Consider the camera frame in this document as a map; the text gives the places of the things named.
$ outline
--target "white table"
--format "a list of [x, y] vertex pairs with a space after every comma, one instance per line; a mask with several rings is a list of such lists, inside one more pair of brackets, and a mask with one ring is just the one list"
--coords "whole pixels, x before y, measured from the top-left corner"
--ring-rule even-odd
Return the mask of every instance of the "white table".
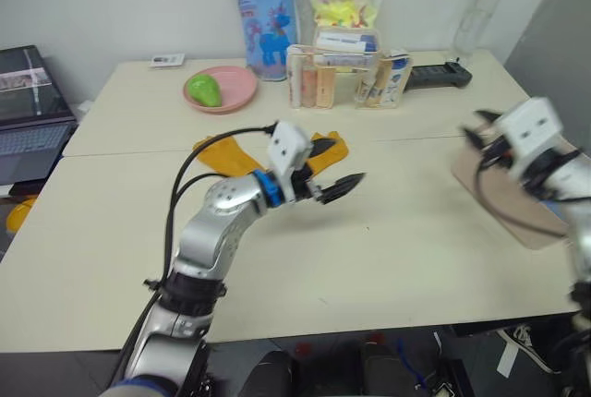
[[[186, 150], [208, 133], [284, 114], [305, 120], [300, 123], [310, 133], [336, 129], [346, 139], [349, 156], [322, 173], [320, 183], [360, 171], [368, 176], [333, 204], [283, 207], [252, 226], [226, 278], [229, 292], [215, 309], [209, 340], [572, 310], [573, 276], [563, 244], [522, 247], [450, 172], [463, 146], [456, 127], [470, 111], [504, 109], [525, 97], [491, 56], [478, 57], [475, 66], [489, 71], [473, 69], [479, 91], [417, 91], [397, 111], [291, 111], [279, 90], [263, 84], [244, 116], [220, 117], [195, 113], [175, 97], [188, 69], [153, 74], [170, 86], [136, 111], [138, 99], [119, 92], [125, 92], [123, 82], [151, 71], [121, 65], [68, 148], [69, 155], [107, 155], [62, 159], [0, 263], [0, 351], [120, 347], [149, 298], [141, 282], [162, 268], [168, 196]], [[156, 102], [168, 98], [169, 123], [168, 108]], [[161, 127], [154, 137], [146, 126], [151, 122]], [[119, 130], [125, 123], [126, 133]], [[99, 131], [103, 137], [96, 137]], [[263, 136], [240, 140], [266, 163]], [[204, 170], [200, 163], [191, 167], [192, 174]], [[200, 208], [208, 184], [187, 193], [177, 230]]]
[[[417, 65], [443, 61], [441, 53], [415, 53], [413, 57]], [[183, 84], [196, 72], [210, 66], [243, 64], [243, 59], [189, 60], [173, 70], [150, 69], [146, 62], [122, 63], [64, 155], [190, 150], [207, 135], [239, 126], [268, 125], [277, 119], [291, 120], [309, 132], [337, 130], [352, 143], [457, 137], [459, 125], [475, 121], [475, 109], [502, 111], [527, 98], [488, 51], [478, 51], [469, 66], [474, 77], [466, 88], [409, 91], [402, 109], [376, 112], [357, 110], [349, 104], [331, 110], [294, 110], [288, 106], [285, 81], [260, 82], [252, 103], [233, 114], [206, 115], [185, 102]], [[256, 146], [264, 140], [247, 138], [246, 143]]]

